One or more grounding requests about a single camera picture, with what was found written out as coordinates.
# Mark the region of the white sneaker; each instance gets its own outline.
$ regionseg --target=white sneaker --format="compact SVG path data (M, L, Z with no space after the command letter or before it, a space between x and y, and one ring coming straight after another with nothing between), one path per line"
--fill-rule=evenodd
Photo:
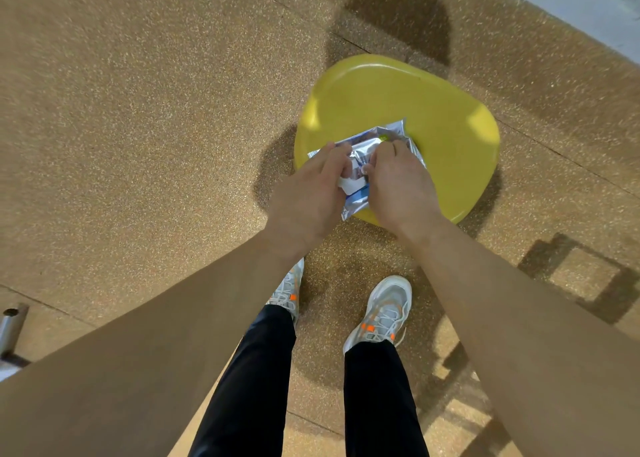
M298 299L300 295L300 282L302 281L302 272L305 269L305 259L300 259L289 273L284 276L280 285L275 290L271 298L267 301L267 305L279 305L284 307L291 313L293 324L298 322L300 315L298 310Z
M399 275L391 275L382 280L369 296L367 314L362 323L351 331L344 342L342 352L346 353L362 341L382 342L388 340L397 346L404 339L396 340L396 335L409 316L411 310L411 283Z

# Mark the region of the foil packet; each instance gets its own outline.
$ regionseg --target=foil packet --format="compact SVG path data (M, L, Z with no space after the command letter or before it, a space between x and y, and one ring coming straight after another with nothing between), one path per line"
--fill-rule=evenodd
M404 121L405 119L402 119L401 121L392 122L385 126L373 127L372 129L365 130L364 132L335 143L336 146L349 144L352 148L351 154L349 155L353 167L351 177L348 179L340 178L338 182L338 186L347 194L344 208L342 208L343 220L348 219L351 215L354 215L369 205L369 179L365 176L364 172L362 172L362 167L364 164L369 163L376 147L381 142L385 140L390 142L394 140L404 141L409 150L415 154L426 168L424 159L422 159L422 155L420 151L418 151L415 143L404 133ZM309 158L312 158L318 152L319 149L317 151L311 151L307 155Z

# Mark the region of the floor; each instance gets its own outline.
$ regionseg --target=floor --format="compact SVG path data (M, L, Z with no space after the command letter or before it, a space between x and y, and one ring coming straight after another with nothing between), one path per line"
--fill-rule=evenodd
M309 89L363 51L489 107L500 164L461 227L640 339L640 68L527 2L0 0L0 10L0 303L31 306L21 356L43 357L260 229ZM415 288L399 353L432 455L518 455L424 275L355 219L307 259L285 454L344 454L340 348L390 273Z

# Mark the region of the yellow stool seat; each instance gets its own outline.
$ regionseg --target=yellow stool seat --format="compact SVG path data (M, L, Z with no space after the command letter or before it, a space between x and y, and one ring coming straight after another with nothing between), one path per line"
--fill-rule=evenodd
M487 108L448 81L405 63L358 55L316 82L298 122L296 169L307 153L406 117L433 178L443 214L458 223L474 207L498 162L500 135ZM367 208L356 217L378 224Z

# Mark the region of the black pants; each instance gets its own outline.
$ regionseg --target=black pants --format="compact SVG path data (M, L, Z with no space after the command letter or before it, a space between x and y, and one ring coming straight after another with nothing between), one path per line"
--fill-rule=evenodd
M282 454L291 350L291 315L265 305L240 342L200 423L191 457ZM428 457L396 348L360 342L344 358L348 456Z

